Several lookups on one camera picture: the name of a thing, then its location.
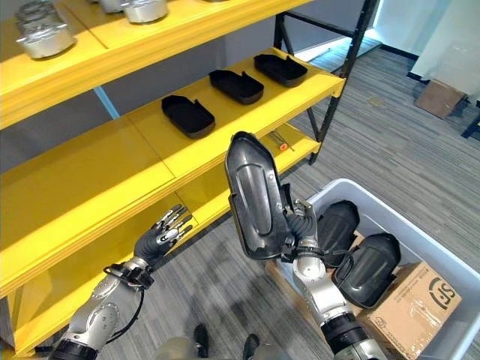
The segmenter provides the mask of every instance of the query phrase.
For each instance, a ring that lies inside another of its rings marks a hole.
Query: sf logo
[[[455,291],[443,282],[439,277],[435,277],[428,287],[430,296],[443,310],[447,310],[452,299],[455,297]]]

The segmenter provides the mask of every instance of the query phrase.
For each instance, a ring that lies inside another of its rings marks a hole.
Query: brown box
[[[415,102],[415,105],[444,119],[452,112],[464,95],[463,92],[432,79]]]
[[[430,343],[461,297],[426,262],[404,266],[380,305],[359,319],[390,359],[414,360]]]

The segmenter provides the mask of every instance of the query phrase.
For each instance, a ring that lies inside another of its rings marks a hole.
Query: black shoe
[[[260,346],[260,339],[255,334],[250,334],[243,346],[243,360],[248,360],[255,354],[255,350]]]
[[[209,357],[209,332],[204,324],[199,324],[193,330],[193,339],[198,344],[198,357]]]

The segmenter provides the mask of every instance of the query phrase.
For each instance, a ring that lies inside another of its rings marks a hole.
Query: gray carpet
[[[381,49],[361,57],[322,153],[284,177],[309,197],[349,178],[420,226],[480,271],[480,142],[460,137],[478,113],[459,109],[445,121],[413,106],[424,85],[405,77],[409,59]],[[328,103],[315,106],[319,119]],[[292,123],[305,131],[305,114]],[[231,217],[180,251],[154,274],[139,321],[106,346],[103,360],[150,359],[167,338],[211,332],[211,354],[239,359],[249,332],[280,344],[294,359],[331,359],[327,346],[260,263],[246,260]],[[480,359],[480,339],[466,360]]]

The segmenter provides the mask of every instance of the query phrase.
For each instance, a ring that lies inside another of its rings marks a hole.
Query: yellow shelf
[[[267,136],[262,142],[271,149],[281,172],[320,147],[318,142],[288,124],[279,127],[278,131],[295,151],[278,151]],[[16,354],[29,354],[33,347],[65,326],[104,276],[101,269],[129,259],[135,241],[159,215],[176,203],[183,203],[190,209],[193,229],[175,246],[177,248],[228,211],[228,194],[223,164],[219,164],[12,292],[8,303]]]
[[[67,52],[49,60],[32,60],[15,41],[20,37],[13,19],[1,24],[0,129],[72,98],[91,87],[83,87],[85,73],[95,71],[83,64],[105,53],[105,47],[64,6],[64,15],[77,39]]]
[[[273,48],[262,53],[287,56]],[[204,140],[189,139],[178,131],[161,111],[161,100],[131,112],[128,118],[177,179],[191,179],[224,159],[230,139],[238,131],[263,137],[323,98],[340,94],[343,79],[299,62],[308,68],[308,72],[305,81],[296,88],[285,88],[257,71],[252,58],[229,67],[239,74],[246,71],[265,86],[262,98],[250,106],[226,97],[210,85],[208,77],[175,91],[175,95],[186,96],[192,101],[198,99],[215,116],[215,129]]]
[[[78,44],[56,58],[23,53],[13,21],[1,24],[1,114],[6,128],[52,105],[145,66],[311,0],[168,1],[169,14],[149,25],[105,15],[98,5],[62,0]]]
[[[207,79],[177,91],[216,116],[204,139],[188,139],[173,127],[158,100],[4,174],[0,298],[220,164],[237,131],[261,137],[339,95],[342,79],[305,66],[307,79],[296,88],[256,72],[251,58],[233,66],[265,85],[263,98],[250,106],[220,94]]]
[[[126,118],[5,173],[0,298],[126,220],[122,209],[172,179]]]

